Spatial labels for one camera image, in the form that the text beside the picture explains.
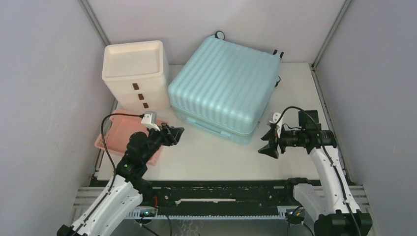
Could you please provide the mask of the light blue ribbed suitcase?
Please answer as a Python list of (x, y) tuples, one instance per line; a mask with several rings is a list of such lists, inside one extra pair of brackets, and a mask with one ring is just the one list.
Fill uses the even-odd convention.
[(176, 115), (223, 139), (247, 145), (279, 83), (283, 53), (207, 37), (168, 86)]

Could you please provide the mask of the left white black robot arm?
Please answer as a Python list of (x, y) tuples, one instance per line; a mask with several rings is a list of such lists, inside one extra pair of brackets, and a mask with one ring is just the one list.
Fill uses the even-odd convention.
[(151, 183), (143, 178), (147, 162), (162, 146), (177, 145), (183, 132), (183, 127), (162, 123), (147, 134), (132, 134), (105, 189), (76, 221), (70, 226), (62, 225), (57, 235), (109, 236), (136, 206), (150, 204), (154, 192)]

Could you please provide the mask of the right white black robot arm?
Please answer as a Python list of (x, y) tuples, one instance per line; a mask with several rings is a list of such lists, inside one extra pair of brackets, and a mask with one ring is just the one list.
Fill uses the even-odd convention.
[(277, 159), (287, 147), (304, 148), (318, 174), (324, 197), (321, 198), (306, 178), (286, 181), (284, 198), (297, 209), (303, 209), (312, 221), (308, 228), (313, 236), (366, 236), (373, 221), (361, 211), (343, 175), (339, 157), (331, 157), (327, 146), (337, 148), (331, 130), (323, 130), (316, 110), (298, 110), (298, 127), (285, 129), (284, 112), (273, 113), (268, 121), (269, 131), (261, 138), (268, 144), (258, 150)]

